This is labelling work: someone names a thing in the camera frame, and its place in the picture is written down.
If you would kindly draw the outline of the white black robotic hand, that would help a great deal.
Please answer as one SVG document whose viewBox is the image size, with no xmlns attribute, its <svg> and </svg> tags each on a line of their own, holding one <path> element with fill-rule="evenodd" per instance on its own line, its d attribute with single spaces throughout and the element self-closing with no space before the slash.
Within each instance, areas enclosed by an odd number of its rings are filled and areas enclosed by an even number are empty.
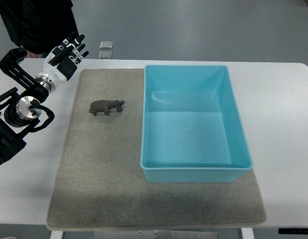
<svg viewBox="0 0 308 239">
<path fill-rule="evenodd" d="M 55 47 L 45 58 L 40 72 L 35 80 L 49 93 L 71 79 L 78 65 L 89 54 L 85 51 L 83 34 L 78 37 L 71 33 L 59 46 Z"/>
</svg>

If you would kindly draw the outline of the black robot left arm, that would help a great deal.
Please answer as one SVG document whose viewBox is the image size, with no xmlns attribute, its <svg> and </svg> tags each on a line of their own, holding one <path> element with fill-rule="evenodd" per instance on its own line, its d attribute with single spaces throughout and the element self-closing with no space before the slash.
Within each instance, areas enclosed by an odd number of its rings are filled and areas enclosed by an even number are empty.
<svg viewBox="0 0 308 239">
<path fill-rule="evenodd" d="M 21 94 L 14 87 L 0 95 L 0 165 L 25 148 L 27 134 L 46 128 L 55 118 L 42 105 L 49 95 L 47 89 L 19 66 L 25 57 L 24 48 L 15 48 L 0 61 L 2 72 L 25 88 Z"/>
</svg>

